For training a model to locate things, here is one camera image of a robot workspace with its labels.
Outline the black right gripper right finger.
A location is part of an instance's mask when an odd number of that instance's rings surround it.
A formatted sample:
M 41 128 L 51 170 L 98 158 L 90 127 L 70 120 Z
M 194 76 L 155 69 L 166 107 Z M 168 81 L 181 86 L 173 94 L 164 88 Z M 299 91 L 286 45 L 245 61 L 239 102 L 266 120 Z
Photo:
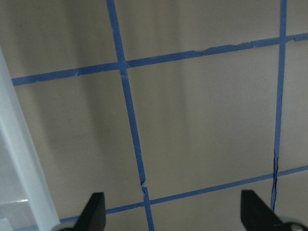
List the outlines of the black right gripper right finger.
M 307 226 L 283 222 L 253 190 L 241 191 L 241 223 L 247 231 L 306 231 Z

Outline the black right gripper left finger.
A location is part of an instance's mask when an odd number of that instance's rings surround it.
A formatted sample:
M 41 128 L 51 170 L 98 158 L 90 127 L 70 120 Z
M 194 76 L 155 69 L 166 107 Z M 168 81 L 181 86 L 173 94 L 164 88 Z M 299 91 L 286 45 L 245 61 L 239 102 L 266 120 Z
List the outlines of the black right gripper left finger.
M 103 192 L 93 193 L 74 224 L 62 223 L 52 231 L 103 231 L 106 226 L 105 196 Z

